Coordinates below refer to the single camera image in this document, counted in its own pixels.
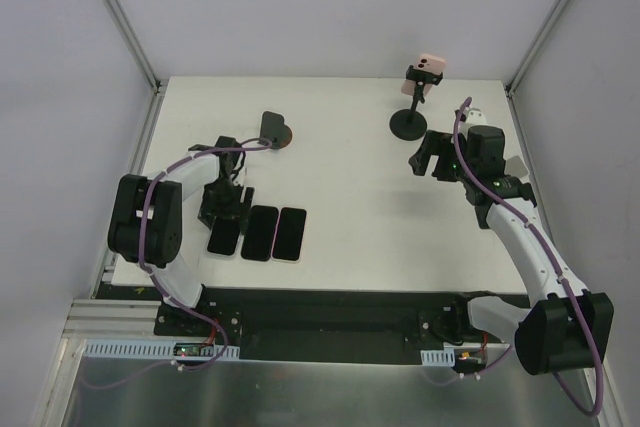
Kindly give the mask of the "blue-edged black phone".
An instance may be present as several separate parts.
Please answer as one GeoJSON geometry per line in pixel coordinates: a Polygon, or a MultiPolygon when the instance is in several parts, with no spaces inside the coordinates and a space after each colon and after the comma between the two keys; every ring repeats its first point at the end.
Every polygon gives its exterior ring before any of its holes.
{"type": "Polygon", "coordinates": [[[237,220],[217,217],[211,228],[207,252],[224,257],[234,256],[240,233],[240,223],[237,220]]]}

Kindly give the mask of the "cream-edged black phone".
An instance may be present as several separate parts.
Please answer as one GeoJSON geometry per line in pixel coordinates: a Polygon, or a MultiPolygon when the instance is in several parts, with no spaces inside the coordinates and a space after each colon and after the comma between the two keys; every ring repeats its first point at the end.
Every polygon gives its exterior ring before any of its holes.
{"type": "Polygon", "coordinates": [[[307,211],[284,207],[279,216],[271,256],[279,261],[297,262],[301,256],[307,211]]]}

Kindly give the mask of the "white metal phone stand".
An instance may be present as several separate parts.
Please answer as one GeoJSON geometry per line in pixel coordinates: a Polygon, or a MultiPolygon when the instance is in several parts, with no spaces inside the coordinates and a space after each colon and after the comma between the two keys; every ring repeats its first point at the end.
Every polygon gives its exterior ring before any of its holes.
{"type": "Polygon", "coordinates": [[[505,162],[505,174],[522,180],[529,176],[529,170],[520,156],[513,156],[505,162]]]}

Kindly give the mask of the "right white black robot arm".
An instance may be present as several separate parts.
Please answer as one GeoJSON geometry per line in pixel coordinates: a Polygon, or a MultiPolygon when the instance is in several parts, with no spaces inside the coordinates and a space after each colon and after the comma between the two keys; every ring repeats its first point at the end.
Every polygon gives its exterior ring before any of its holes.
{"type": "Polygon", "coordinates": [[[518,308],[488,292],[464,294],[450,316],[451,332],[469,342],[485,331],[513,345],[531,375],[596,368],[606,353],[613,304],[591,292],[551,245],[532,187],[507,174],[504,149],[497,127],[476,125],[458,135],[429,130],[409,160],[423,176],[435,158],[433,177],[463,184],[479,227],[502,242],[529,299],[528,308],[518,308]]]}

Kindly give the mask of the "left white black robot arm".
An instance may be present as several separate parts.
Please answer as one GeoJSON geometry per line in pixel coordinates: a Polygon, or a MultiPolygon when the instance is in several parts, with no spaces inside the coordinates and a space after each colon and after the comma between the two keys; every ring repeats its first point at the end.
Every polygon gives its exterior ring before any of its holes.
{"type": "Polygon", "coordinates": [[[180,308],[176,322],[188,335],[204,334],[212,314],[198,303],[203,284],[181,253],[183,204],[201,193],[197,219],[238,240],[246,232],[253,196],[240,173],[247,154],[264,148],[256,138],[239,142],[222,136],[214,146],[190,147],[183,158],[155,174],[127,174],[119,180],[107,246],[137,265],[166,304],[180,308]]]}

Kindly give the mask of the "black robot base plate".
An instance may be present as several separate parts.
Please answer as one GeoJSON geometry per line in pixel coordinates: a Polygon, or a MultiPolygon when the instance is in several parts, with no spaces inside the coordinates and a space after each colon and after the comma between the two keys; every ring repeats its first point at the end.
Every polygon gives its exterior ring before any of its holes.
{"type": "Polygon", "coordinates": [[[423,351],[487,340],[463,318],[470,297],[209,287],[197,317],[159,304],[153,332],[203,347],[237,347],[243,360],[417,365],[423,351]]]}

